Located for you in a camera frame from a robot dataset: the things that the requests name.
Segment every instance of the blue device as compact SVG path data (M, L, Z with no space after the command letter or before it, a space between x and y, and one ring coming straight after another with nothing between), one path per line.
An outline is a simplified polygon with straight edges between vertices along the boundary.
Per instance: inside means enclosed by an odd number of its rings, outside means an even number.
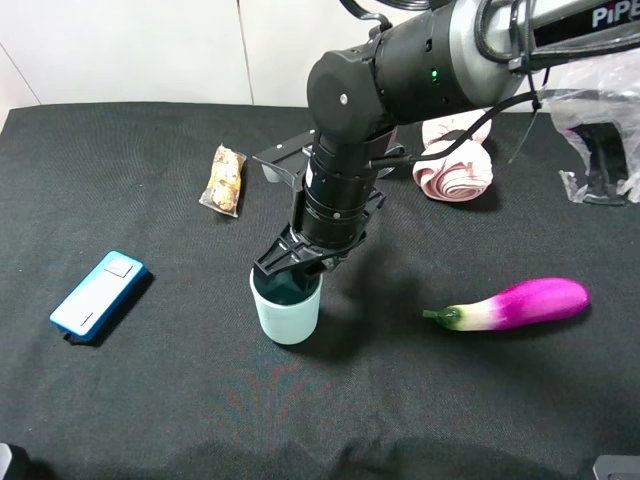
M54 310L49 320L78 340L90 341L146 272L139 261L116 251L109 252Z

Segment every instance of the eggplant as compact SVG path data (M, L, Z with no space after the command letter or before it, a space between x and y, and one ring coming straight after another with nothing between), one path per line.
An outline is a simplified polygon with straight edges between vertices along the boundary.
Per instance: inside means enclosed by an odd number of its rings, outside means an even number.
M449 330L506 330L571 318L589 305L588 290L568 278L537 278L470 305L454 305L423 316Z

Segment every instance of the plastic bag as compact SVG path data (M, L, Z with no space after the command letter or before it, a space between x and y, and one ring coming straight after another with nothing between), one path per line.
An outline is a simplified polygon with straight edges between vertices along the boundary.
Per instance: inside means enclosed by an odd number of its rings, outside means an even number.
M216 212L238 218L240 172L247 157L220 145L213 157L211 177L200 203Z
M587 174L591 154L571 128L582 124L613 123L622 139L628 179L617 185L619 195L640 202L640 50L570 63L556 90L545 95L551 119L582 157ZM560 171L569 200L582 203L587 185L575 173Z

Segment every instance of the pink cloth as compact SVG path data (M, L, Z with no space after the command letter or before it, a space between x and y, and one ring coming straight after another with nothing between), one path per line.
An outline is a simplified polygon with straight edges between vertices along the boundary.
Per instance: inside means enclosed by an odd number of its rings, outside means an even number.
M422 143L424 143L424 148L427 148L448 132L469 129L482 115L484 115L484 110L475 110L424 122L422 124ZM491 132L491 120L480 127L471 138L476 142L482 143L489 136L489 132Z
M444 140L432 143L423 155L441 152L452 143ZM466 202L491 185L491 157L482 145L467 140L448 157L416 163L413 178L429 198Z

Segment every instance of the white backdrop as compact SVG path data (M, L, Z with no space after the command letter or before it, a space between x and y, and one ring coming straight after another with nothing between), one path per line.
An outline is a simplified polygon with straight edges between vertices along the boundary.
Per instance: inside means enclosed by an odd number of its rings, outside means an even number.
M0 0L0 117L38 103L305 106L313 64L374 25L338 0Z

